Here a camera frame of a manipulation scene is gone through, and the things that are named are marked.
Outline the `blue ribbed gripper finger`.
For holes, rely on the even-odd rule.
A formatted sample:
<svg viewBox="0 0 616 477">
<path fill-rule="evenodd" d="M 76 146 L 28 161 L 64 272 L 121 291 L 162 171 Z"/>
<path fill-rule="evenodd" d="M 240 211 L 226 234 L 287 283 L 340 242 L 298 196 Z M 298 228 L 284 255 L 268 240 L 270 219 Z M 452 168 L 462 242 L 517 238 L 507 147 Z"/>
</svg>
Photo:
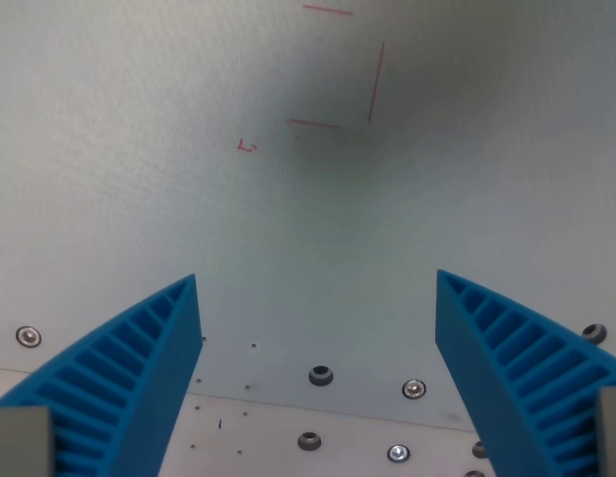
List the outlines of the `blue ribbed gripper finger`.
<svg viewBox="0 0 616 477">
<path fill-rule="evenodd" d="M 435 343 L 496 475 L 599 475 L 595 409 L 616 386 L 615 357 L 445 270 Z"/>
<path fill-rule="evenodd" d="M 50 412 L 59 476 L 156 476 L 202 349 L 188 275 L 58 353 L 0 408 Z"/>
</svg>

